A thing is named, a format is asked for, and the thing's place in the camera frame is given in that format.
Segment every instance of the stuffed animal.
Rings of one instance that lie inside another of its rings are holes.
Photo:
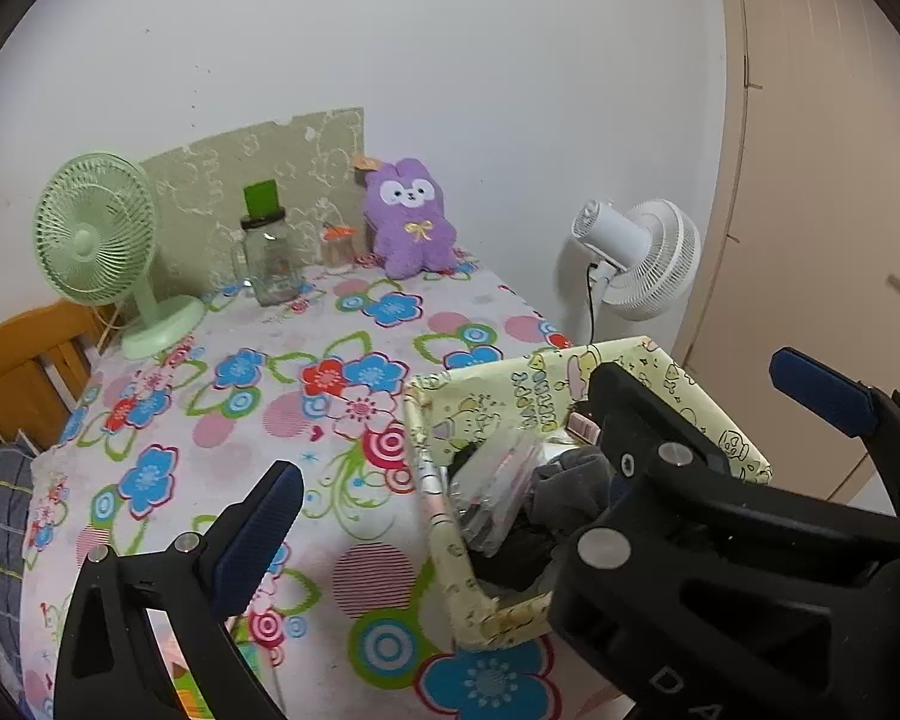
[[[367,175],[364,213],[376,232],[373,251],[383,257],[389,278],[457,265],[457,230],[443,215],[443,191],[418,159],[384,163]]]

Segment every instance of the blue gripper pad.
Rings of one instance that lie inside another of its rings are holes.
[[[268,476],[269,473],[258,483],[258,487],[266,482]],[[259,502],[254,499],[257,497],[255,493],[258,493],[258,488],[254,488],[244,502],[236,505],[250,505],[253,511],[213,567],[210,607],[218,619],[244,613],[281,542],[287,536],[290,525],[293,525],[303,505],[303,476],[300,469],[287,463]],[[224,511],[218,522],[226,514]]]
[[[874,401],[866,387],[797,349],[784,346],[773,354],[770,381],[845,436],[856,439],[876,430]]]

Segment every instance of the cartoon patterned box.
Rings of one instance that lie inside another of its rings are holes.
[[[410,379],[405,422],[427,544],[446,597],[458,645],[487,650],[514,647],[550,630],[550,594],[511,607],[480,589],[443,488],[439,466],[471,440],[488,437],[503,421],[535,427],[547,436],[566,423],[571,405],[586,398],[601,362],[616,362],[713,440],[730,458],[734,475],[770,482],[770,466],[709,395],[649,338],[535,352],[485,365]]]

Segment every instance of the table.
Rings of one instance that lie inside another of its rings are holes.
[[[492,271],[458,257],[451,274],[401,282],[372,256],[344,276],[309,268],[299,300],[266,309],[228,287],[159,359],[103,356],[60,444],[34,463],[21,644],[35,717],[52,716],[88,550],[162,551],[203,532],[278,459],[302,471],[304,507],[234,635],[269,656],[288,717],[556,720],[616,695],[553,635],[487,654],[451,640],[396,394],[410,375],[569,345]],[[169,627],[155,631],[199,712]]]

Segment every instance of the door hinge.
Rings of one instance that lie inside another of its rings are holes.
[[[758,83],[749,82],[749,55],[744,54],[744,89],[763,89]]]

